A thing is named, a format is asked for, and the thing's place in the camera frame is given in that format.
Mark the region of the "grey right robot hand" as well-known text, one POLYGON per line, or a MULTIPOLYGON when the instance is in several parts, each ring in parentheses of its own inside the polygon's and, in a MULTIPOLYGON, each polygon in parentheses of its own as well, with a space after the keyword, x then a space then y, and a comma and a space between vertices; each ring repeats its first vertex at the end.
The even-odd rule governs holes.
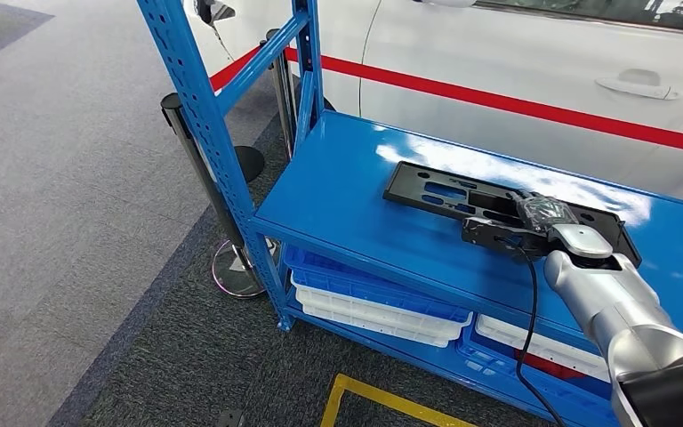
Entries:
POLYGON ((554 225, 579 223, 569 205, 554 197, 524 189, 515 189, 507 195, 515 203, 526 230, 547 234, 554 225))

